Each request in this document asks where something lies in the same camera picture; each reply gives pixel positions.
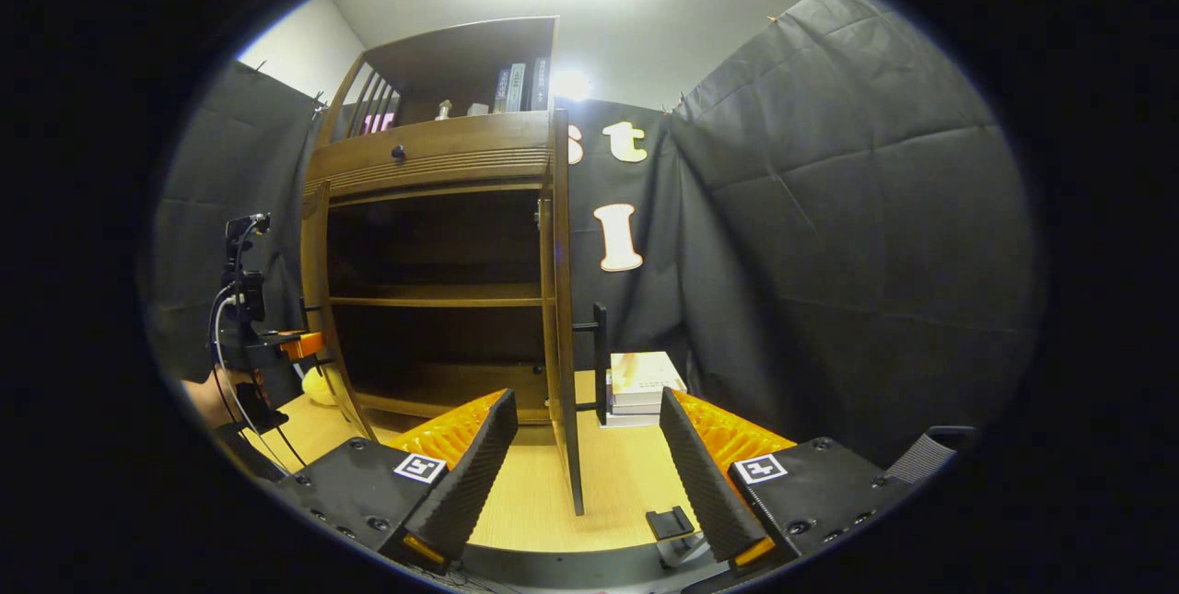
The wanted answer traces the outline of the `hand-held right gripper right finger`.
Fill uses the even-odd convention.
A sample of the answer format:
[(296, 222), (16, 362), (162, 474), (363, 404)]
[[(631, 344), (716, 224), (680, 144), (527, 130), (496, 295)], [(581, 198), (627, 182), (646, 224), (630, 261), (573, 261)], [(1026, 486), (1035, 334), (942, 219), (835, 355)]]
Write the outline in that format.
[(689, 392), (661, 389), (660, 430), (713, 556), (769, 567), (885, 516), (908, 482), (837, 440), (793, 442)]

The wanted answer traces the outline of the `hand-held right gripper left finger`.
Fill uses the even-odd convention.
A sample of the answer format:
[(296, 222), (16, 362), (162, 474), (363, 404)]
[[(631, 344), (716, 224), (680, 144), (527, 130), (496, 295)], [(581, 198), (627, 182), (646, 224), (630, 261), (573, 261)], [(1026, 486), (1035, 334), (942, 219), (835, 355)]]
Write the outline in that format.
[(485, 394), (391, 443), (345, 438), (276, 490), (368, 552), (444, 574), (462, 556), (518, 435), (515, 396)]

